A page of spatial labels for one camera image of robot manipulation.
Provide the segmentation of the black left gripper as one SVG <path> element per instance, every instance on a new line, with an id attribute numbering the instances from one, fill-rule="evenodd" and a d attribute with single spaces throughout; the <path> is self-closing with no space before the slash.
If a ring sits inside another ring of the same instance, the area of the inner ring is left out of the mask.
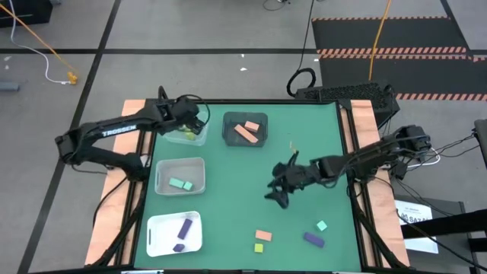
<path id="1" fill-rule="evenodd" d="M 164 132 L 172 132 L 182 126 L 195 135 L 199 135 L 204 129 L 205 123 L 197 117 L 199 107 L 187 97 L 163 100 L 162 104 L 166 110 L 162 126 Z"/>

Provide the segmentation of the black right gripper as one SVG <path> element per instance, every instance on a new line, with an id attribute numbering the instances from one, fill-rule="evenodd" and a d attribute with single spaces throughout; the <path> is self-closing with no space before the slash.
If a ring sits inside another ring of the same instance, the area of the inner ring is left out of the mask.
<path id="1" fill-rule="evenodd" d="M 272 169 L 272 176 L 273 179 L 268 183 L 268 187 L 282 187 L 285 185 L 286 189 L 303 189 L 322 180 L 317 165 L 296 164 L 295 159 L 291 159 L 287 164 L 278 162 Z M 264 198 L 277 202 L 282 209 L 287 209 L 289 206 L 288 193 L 283 189 L 273 188 Z"/>

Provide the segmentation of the long orange block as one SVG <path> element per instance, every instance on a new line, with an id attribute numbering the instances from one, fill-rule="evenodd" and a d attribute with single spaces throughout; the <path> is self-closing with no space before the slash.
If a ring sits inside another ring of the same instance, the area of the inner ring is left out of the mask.
<path id="1" fill-rule="evenodd" d="M 249 132 L 240 124 L 237 124 L 234 127 L 234 130 L 250 143 L 255 144 L 259 141 L 259 139 L 256 136 L 254 136 L 251 132 Z"/>

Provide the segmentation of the clear plastic bin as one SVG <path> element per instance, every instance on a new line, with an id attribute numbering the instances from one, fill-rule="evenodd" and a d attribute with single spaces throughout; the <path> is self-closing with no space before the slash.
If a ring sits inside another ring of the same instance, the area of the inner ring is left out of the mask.
<path id="1" fill-rule="evenodd" d="M 205 144 L 207 139 L 209 123 L 205 124 L 204 129 L 201 131 L 199 135 L 196 135 L 196 139 L 194 141 L 190 141 L 186 139 L 185 133 L 174 130 L 172 132 L 165 133 L 163 138 L 169 142 L 182 144 L 182 145 L 195 145 L 195 146 L 202 146 Z"/>

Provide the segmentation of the dark translucent plastic bin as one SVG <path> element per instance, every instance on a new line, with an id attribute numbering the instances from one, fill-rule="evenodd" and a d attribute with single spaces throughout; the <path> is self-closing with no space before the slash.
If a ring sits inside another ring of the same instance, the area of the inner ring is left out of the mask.
<path id="1" fill-rule="evenodd" d="M 256 124 L 256 130 L 247 129 L 246 123 Z M 256 137 L 257 141 L 252 143 L 243 137 L 235 129 L 236 126 L 242 126 L 248 133 Z M 268 116 L 265 113 L 226 112 L 223 116 L 222 137 L 228 146 L 263 147 L 267 136 Z"/>

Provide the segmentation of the pale grey plastic bin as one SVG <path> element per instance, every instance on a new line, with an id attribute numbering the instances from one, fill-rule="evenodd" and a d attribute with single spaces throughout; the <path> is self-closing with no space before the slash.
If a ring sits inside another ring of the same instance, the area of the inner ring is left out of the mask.
<path id="1" fill-rule="evenodd" d="M 169 185 L 170 178 L 193 184 L 190 191 Z M 196 195 L 205 191 L 205 162 L 202 158 L 161 160 L 155 170 L 154 191 L 162 196 Z"/>

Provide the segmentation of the white plastic tray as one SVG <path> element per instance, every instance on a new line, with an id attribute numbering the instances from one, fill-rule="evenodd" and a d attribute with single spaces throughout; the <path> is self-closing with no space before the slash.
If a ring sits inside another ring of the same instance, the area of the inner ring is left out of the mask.
<path id="1" fill-rule="evenodd" d="M 177 237 L 185 218 L 193 221 L 184 240 Z M 177 254 L 173 251 L 176 244 L 184 244 L 179 253 L 196 252 L 202 247 L 202 219 L 196 211 L 156 215 L 147 223 L 146 253 L 150 257 Z"/>

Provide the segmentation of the black perforated box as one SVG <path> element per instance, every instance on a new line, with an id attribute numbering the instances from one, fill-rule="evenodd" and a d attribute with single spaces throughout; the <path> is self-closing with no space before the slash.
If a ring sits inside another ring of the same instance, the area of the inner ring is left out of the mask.
<path id="1" fill-rule="evenodd" d="M 393 87 L 383 82 L 302 88 L 296 91 L 294 97 L 298 100 L 315 101 L 369 100 L 378 129 L 385 126 L 400 110 Z"/>

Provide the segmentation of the white paper sign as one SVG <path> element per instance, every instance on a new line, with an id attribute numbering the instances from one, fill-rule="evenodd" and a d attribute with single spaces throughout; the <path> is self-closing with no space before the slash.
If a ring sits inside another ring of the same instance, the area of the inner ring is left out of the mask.
<path id="1" fill-rule="evenodd" d="M 426 205 L 399 200 L 395 201 L 395 205 L 401 225 L 432 220 L 431 208 Z M 427 237 L 406 239 L 405 245 L 407 250 L 438 254 L 438 245 Z"/>

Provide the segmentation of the black metal beam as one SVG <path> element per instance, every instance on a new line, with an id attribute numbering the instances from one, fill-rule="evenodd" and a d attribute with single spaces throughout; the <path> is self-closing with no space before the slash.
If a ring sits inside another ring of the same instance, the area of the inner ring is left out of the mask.
<path id="1" fill-rule="evenodd" d="M 404 239 L 487 231 L 487 209 L 401 226 Z"/>

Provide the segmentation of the black hazard-striped floor mat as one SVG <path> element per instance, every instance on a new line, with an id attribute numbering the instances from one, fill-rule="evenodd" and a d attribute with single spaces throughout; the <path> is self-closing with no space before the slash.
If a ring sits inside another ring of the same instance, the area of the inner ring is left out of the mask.
<path id="1" fill-rule="evenodd" d="M 487 101 L 487 56 L 449 17 L 314 18 L 322 82 L 385 81 L 401 100 Z"/>

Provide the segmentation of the black cabinet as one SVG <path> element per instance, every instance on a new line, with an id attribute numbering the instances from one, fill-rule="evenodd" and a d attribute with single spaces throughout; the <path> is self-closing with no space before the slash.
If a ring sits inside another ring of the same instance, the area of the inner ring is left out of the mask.
<path id="1" fill-rule="evenodd" d="M 9 11 L 25 24 L 45 24 L 50 21 L 53 4 L 50 0 L 0 0 Z"/>

